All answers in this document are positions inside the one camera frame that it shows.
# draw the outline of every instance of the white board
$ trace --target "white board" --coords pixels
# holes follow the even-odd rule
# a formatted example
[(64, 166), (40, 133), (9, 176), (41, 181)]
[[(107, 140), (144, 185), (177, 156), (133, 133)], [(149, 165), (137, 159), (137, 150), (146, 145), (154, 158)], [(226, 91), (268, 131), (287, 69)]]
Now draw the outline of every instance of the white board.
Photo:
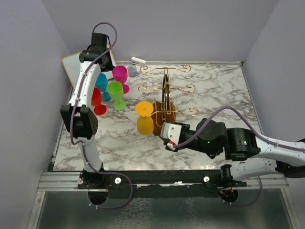
[[(78, 52), (76, 54), (72, 54), (70, 56), (66, 56), (66, 57), (63, 57), (61, 59), (61, 63), (67, 73), (67, 76), (72, 84), (72, 87), (75, 89), (75, 86), (77, 84), (77, 81), (78, 81), (78, 77), (80, 76), (80, 59), (79, 59), (79, 55), (80, 55), (81, 52)], [(112, 61), (112, 64), (113, 66), (116, 66), (116, 62), (115, 62), (115, 59), (113, 57), (113, 54), (112, 52), (110, 51), (110, 57), (111, 57), (111, 61)], [(107, 79), (112, 79), (113, 78), (113, 75), (112, 75), (112, 72), (111, 71), (108, 71), (108, 72), (103, 72)]]

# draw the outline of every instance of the blue cup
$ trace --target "blue cup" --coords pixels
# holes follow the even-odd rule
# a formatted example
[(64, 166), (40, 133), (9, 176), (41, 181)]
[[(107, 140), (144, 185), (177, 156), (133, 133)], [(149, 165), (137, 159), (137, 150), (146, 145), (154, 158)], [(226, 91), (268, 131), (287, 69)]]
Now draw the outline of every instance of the blue cup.
[(107, 91), (108, 79), (104, 73), (101, 73), (96, 80), (95, 87), (97, 87), (102, 92), (103, 102), (108, 102), (111, 100), (109, 93)]

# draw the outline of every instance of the glass panel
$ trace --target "glass panel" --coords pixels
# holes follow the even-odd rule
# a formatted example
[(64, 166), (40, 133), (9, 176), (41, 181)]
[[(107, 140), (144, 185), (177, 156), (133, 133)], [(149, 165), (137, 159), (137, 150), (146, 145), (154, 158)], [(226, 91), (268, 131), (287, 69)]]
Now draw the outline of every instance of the glass panel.
[[(258, 190), (240, 190), (236, 203), (256, 198)], [(40, 229), (289, 229), (280, 189), (264, 189), (248, 207), (231, 207), (219, 198), (133, 199), (117, 210), (89, 207), (85, 192), (49, 192), (44, 199)], [(107, 205), (123, 200), (111, 199)]]

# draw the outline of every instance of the pink cup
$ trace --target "pink cup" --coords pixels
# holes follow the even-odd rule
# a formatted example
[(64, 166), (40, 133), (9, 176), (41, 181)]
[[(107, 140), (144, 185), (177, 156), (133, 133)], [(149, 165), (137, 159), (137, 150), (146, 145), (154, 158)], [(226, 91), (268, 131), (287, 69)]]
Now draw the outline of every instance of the pink cup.
[(129, 86), (124, 84), (124, 83), (126, 83), (127, 77), (128, 77), (127, 68), (125, 68), (124, 66), (118, 65), (113, 69), (112, 74), (113, 74), (113, 78), (115, 81), (118, 81), (121, 84), (123, 84), (124, 94), (129, 92)]

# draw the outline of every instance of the bolt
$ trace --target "bolt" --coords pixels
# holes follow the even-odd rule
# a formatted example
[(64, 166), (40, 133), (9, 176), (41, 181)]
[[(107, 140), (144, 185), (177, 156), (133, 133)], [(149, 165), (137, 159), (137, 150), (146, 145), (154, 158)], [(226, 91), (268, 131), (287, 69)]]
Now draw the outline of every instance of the bolt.
[(203, 181), (206, 183), (206, 182), (210, 181), (210, 178), (209, 177), (204, 177)]
[(81, 184), (83, 184), (83, 183), (84, 183), (84, 181), (83, 181), (81, 178), (78, 178), (77, 184), (81, 185)]
[(117, 177), (115, 180), (114, 180), (114, 182), (117, 184), (117, 185), (119, 185), (120, 183), (121, 183), (121, 178), (119, 178), (119, 177)]

